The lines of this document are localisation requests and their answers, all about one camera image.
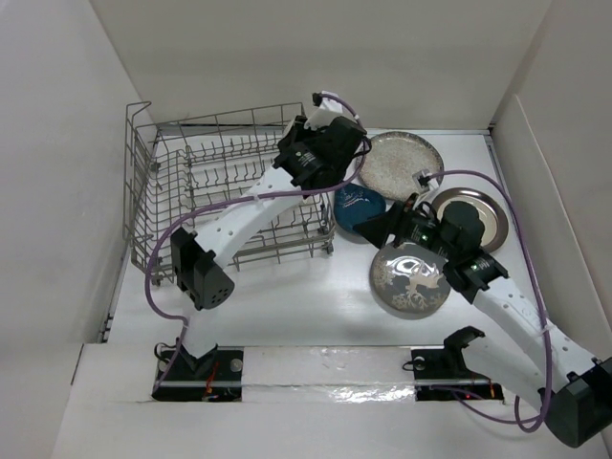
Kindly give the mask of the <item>blue shell shaped dish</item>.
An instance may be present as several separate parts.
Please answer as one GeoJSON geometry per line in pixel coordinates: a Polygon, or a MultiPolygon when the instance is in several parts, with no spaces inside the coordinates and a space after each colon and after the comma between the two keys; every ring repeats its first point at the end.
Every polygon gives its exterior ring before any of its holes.
{"type": "Polygon", "coordinates": [[[354,226],[384,213],[386,201],[380,193],[356,184],[348,184],[334,192],[333,213],[339,227],[359,236],[354,226]]]}

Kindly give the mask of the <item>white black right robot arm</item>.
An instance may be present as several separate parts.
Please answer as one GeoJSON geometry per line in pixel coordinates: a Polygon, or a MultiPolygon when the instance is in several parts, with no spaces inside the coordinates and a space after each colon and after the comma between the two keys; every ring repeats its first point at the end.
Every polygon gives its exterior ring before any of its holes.
{"type": "Polygon", "coordinates": [[[610,426],[611,361],[572,341],[520,292],[508,271],[482,248],[485,227],[475,207],[453,202],[437,217],[426,204],[396,202],[354,230],[379,249],[411,242],[443,257],[451,289],[522,351],[514,355],[484,332],[465,327],[444,341],[442,365],[449,374],[472,370],[507,387],[570,448],[610,426]]]}

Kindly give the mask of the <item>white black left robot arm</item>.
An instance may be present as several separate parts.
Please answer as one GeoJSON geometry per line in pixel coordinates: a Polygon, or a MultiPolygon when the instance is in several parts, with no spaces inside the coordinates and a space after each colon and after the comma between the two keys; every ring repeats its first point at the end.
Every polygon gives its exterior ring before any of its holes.
{"type": "Polygon", "coordinates": [[[177,286],[200,314],[210,317],[232,294],[234,283],[224,269],[243,245],[285,210],[341,187],[350,164],[368,145],[359,120],[338,115],[316,130],[307,123],[303,116],[292,121],[272,165],[219,216],[193,233],[172,232],[177,286]]]}

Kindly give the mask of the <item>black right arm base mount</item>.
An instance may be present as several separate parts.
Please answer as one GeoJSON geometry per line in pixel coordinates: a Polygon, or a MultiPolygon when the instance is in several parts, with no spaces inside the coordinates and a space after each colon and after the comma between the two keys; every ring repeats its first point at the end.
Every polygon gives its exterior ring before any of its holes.
{"type": "Polygon", "coordinates": [[[468,326],[449,335],[441,347],[412,349],[402,369],[413,375],[418,402],[504,401],[502,387],[468,369],[463,351],[485,334],[468,326]]]}

